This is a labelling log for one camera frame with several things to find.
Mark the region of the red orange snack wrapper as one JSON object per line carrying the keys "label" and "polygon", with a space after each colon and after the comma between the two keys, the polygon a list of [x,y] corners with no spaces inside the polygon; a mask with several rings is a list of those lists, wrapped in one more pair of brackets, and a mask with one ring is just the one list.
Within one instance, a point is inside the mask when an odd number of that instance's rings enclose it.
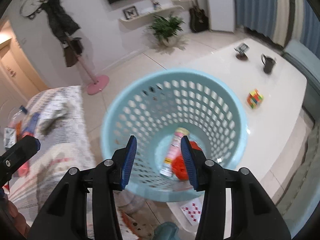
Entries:
{"label": "red orange snack wrapper", "polygon": [[[193,151],[202,151],[200,146],[197,144],[197,142],[193,140],[189,140],[190,146],[193,149]],[[172,163],[171,168],[173,174],[179,179],[179,180],[189,180],[189,173],[187,171],[187,167],[184,162],[183,155],[180,153],[178,157],[176,157]]]}

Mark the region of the pink label plastic bottle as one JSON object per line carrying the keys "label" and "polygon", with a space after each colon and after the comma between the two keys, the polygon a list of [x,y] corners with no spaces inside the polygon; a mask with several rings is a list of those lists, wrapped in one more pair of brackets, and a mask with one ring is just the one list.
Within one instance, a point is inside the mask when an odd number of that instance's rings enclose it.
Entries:
{"label": "pink label plastic bottle", "polygon": [[167,150],[166,156],[164,158],[164,162],[162,165],[162,168],[160,170],[160,174],[171,178],[173,176],[172,168],[171,168],[171,163],[172,161],[178,157],[181,153],[181,139],[185,136],[188,135],[189,131],[185,128],[178,127],[174,133],[174,136],[170,142],[169,148]]}

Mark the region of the playing card paper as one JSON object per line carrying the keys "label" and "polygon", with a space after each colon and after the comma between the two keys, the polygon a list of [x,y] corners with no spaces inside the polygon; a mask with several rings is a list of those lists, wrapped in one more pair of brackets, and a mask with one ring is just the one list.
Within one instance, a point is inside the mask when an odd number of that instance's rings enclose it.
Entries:
{"label": "playing card paper", "polygon": [[199,198],[180,205],[180,210],[191,225],[199,224],[202,213],[202,203]]}

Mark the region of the light blue plastic basket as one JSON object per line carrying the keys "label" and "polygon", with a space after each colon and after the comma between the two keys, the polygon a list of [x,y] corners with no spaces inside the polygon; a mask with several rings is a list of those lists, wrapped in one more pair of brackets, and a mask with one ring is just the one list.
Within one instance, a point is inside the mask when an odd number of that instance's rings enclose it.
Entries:
{"label": "light blue plastic basket", "polygon": [[247,144],[247,119],[236,94],[221,80],[192,69],[145,76],[110,104],[101,127],[103,158],[137,139],[126,189],[157,202],[182,202],[200,195],[187,181],[161,174],[178,129],[188,131],[207,159],[233,170]]}

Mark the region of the striped woven sofa cover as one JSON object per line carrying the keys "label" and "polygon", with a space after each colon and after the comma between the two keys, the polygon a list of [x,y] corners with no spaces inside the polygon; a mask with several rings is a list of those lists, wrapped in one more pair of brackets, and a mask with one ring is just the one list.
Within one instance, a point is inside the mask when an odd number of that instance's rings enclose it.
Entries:
{"label": "striped woven sofa cover", "polygon": [[28,102],[23,133],[41,147],[1,195],[1,239],[125,239],[113,155],[96,163],[82,105],[78,86],[45,90]]}

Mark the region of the patterned slipper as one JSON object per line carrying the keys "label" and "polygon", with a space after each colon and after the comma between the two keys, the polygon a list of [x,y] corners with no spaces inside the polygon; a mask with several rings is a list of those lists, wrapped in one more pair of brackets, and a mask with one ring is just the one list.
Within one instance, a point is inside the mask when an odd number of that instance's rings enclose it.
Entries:
{"label": "patterned slipper", "polygon": [[121,233],[125,239],[153,239],[153,227],[142,221],[139,222],[124,212],[121,212],[122,224]]}

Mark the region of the pink coat stand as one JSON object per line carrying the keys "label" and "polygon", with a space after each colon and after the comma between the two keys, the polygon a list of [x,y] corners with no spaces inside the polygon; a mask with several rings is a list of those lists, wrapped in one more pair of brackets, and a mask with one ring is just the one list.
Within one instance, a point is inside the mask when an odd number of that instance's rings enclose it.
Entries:
{"label": "pink coat stand", "polygon": [[[71,46],[70,42],[71,38],[69,36],[66,37],[67,43]],[[107,75],[99,75],[96,76],[91,69],[89,68],[86,60],[82,57],[82,55],[76,55],[78,58],[78,63],[82,66],[84,71],[91,79],[91,83],[89,83],[86,87],[86,91],[88,95],[95,95],[99,92],[102,92],[105,89],[110,81],[110,78]]]}

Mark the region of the colourful puzzle cube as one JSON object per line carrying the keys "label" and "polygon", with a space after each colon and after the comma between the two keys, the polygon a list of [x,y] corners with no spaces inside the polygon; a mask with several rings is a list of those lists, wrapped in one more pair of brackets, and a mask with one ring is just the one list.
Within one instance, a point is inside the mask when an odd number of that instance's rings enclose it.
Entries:
{"label": "colourful puzzle cube", "polygon": [[263,100],[264,96],[257,89],[249,92],[247,97],[247,103],[251,109],[257,108],[263,102]]}

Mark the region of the black mug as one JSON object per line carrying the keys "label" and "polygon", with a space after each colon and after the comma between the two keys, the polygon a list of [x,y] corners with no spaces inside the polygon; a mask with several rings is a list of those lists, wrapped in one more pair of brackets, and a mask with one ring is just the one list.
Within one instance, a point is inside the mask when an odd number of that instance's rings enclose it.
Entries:
{"label": "black mug", "polygon": [[261,54],[261,61],[263,63],[263,71],[265,74],[268,74],[270,75],[272,73],[272,70],[276,64],[276,61],[275,59],[269,57],[269,56],[266,56],[264,54]]}

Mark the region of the small dark phone stand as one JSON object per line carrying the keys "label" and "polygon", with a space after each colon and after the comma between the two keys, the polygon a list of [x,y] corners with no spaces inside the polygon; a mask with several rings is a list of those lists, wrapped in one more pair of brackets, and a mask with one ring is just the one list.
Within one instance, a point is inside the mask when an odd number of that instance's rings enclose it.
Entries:
{"label": "small dark phone stand", "polygon": [[241,43],[238,45],[234,50],[237,52],[236,58],[241,60],[241,61],[247,61],[248,57],[246,55],[246,51],[249,50],[249,46],[245,43]]}

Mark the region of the brown hanging bag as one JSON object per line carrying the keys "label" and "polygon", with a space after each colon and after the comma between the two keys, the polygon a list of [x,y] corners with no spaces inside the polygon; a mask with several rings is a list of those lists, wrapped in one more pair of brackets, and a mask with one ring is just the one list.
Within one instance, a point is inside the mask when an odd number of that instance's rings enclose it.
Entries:
{"label": "brown hanging bag", "polygon": [[80,37],[75,37],[71,39],[70,42],[71,46],[67,42],[62,44],[66,67],[74,66],[78,62],[76,55],[81,55],[83,51]]}

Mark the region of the green potted plant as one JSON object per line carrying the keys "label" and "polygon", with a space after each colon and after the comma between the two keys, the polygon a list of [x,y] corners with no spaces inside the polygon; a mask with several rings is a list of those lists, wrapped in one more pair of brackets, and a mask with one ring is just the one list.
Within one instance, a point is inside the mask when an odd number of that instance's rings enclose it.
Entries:
{"label": "green potted plant", "polygon": [[155,15],[149,29],[158,42],[163,43],[166,47],[173,47],[177,42],[178,33],[183,31],[181,27],[183,23],[181,17],[173,14],[168,17]]}

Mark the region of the dark acoustic guitar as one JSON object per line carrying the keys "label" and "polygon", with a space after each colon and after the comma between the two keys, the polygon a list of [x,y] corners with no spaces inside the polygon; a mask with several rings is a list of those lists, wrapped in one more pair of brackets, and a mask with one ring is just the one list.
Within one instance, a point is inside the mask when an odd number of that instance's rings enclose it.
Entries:
{"label": "dark acoustic guitar", "polygon": [[192,1],[189,9],[190,29],[193,33],[200,33],[209,29],[209,19],[203,9],[199,7],[198,0]]}

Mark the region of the black hanging coat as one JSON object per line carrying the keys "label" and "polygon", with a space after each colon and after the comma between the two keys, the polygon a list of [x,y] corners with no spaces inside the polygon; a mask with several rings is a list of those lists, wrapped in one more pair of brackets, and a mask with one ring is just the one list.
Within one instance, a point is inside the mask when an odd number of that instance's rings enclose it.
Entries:
{"label": "black hanging coat", "polygon": [[61,43],[65,43],[67,36],[73,35],[80,29],[80,26],[61,6],[60,0],[44,0],[41,7],[47,13],[52,33]]}

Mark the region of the white refrigerator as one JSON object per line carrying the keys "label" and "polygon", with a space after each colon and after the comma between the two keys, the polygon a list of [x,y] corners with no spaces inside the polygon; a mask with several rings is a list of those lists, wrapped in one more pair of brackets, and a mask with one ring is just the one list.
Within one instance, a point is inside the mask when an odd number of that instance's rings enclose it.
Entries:
{"label": "white refrigerator", "polygon": [[212,31],[235,32],[235,1],[207,0],[209,28]]}

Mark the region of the blue striped curtain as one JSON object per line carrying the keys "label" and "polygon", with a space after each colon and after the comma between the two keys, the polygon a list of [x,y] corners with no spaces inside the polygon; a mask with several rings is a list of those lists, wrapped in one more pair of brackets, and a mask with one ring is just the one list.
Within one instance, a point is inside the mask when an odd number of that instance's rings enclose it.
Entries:
{"label": "blue striped curtain", "polygon": [[319,56],[319,19],[307,0],[235,0],[236,25],[286,47],[298,40]]}

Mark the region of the white wall shelf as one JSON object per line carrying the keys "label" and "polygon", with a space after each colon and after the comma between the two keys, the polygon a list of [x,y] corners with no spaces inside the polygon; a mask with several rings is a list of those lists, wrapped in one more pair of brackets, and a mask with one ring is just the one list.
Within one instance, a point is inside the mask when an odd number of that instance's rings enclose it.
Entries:
{"label": "white wall shelf", "polygon": [[162,9],[155,10],[155,11],[148,11],[140,14],[137,17],[134,17],[132,19],[126,20],[119,18],[119,22],[127,29],[137,29],[144,25],[150,24],[154,16],[168,16],[169,14],[179,14],[181,11],[184,10],[184,7],[181,5],[171,5],[171,6],[165,6]]}

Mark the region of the butterfly picture frame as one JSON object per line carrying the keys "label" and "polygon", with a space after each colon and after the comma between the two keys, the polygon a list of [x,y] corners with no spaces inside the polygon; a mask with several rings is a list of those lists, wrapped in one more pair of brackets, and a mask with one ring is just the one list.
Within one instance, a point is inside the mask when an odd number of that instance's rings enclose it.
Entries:
{"label": "butterfly picture frame", "polygon": [[131,20],[139,16],[137,8],[133,5],[131,7],[123,9],[125,20]]}

